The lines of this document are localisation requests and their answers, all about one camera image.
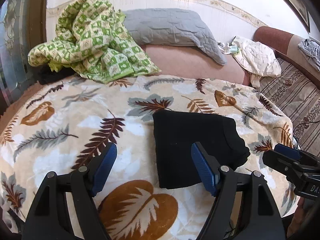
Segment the gray quilted pillow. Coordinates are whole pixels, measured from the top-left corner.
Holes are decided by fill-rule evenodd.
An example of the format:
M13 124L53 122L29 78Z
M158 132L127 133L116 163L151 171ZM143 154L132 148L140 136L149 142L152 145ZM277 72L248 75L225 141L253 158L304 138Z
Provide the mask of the gray quilted pillow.
M211 31L194 11L153 8L129 10L124 14L124 25L139 45L196 45L218 64L227 63Z

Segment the green checkered quilt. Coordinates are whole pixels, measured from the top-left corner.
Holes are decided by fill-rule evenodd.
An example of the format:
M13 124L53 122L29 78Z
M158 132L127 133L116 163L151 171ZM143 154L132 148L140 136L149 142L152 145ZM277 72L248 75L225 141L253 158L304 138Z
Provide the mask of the green checkered quilt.
M160 72L130 36L123 19L107 0L76 0L61 13L57 37L29 52L29 64L48 63L57 72L71 67L82 77L103 83Z

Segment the crumpled blanket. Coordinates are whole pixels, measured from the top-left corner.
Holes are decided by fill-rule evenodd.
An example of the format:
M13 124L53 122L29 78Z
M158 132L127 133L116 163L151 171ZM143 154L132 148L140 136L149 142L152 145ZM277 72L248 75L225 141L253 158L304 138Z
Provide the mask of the crumpled blanket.
M260 171L280 214L290 214L297 202L294 186L262 161L264 152L277 143L292 147L290 119L251 87L166 75L122 78L108 85L69 77L44 86L0 134L0 204L9 202L25 220L47 172L71 172L111 141L118 155L94 198L111 238L196 239L214 198L202 183L159 188L152 114L161 109L233 118L251 153L237 171ZM189 132L201 134L205 128ZM74 208L69 214L76 221ZM81 237L79 227L74 232Z
M320 71L320 45L311 39L298 44L299 51L316 70Z
M233 54L236 61L251 73L250 82L255 88L260 87L261 77L280 77L281 67L271 48L261 42L236 36L232 45L238 46L240 51Z
M76 0L61 13L57 37L28 54L31 66L49 63L52 71L71 67L83 78L103 83L160 70L123 25L124 15L107 0Z

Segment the blue gripper pad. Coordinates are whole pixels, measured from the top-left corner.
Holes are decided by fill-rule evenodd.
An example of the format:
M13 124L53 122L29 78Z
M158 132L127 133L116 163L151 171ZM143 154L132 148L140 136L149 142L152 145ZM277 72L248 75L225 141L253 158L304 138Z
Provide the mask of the blue gripper pad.
M115 163L116 157L117 147L115 144L112 144L93 176L93 187L90 192L92 197L96 196L98 192L102 191L104 184L106 183L106 180L110 174L111 168Z
M274 149L275 152L281 153L282 155L287 156L293 160L299 161L301 159L301 155L299 154L299 150L292 149L288 146L278 143Z
M209 191L212 196L216 196L218 193L216 185L219 183L219 176L212 172L203 154L195 143L191 146L191 157L204 188L206 191Z

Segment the silver screw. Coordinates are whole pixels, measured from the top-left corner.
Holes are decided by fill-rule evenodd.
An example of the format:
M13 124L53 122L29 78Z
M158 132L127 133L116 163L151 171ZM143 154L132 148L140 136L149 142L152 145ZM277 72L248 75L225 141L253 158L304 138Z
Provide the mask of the silver screw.
M79 169L78 169L78 171L80 171L80 172L85 172L85 171L87 171L87 167L86 166L81 166Z
M254 171L253 174L256 177L261 177L261 172L260 171Z
M47 174L47 177L48 177L48 178L54 177L54 172L53 172L53 171L50 171L50 172Z
M224 171L224 172L228 172L230 169L229 169L228 166L222 165L222 166L220 167L220 170L222 170L222 171Z

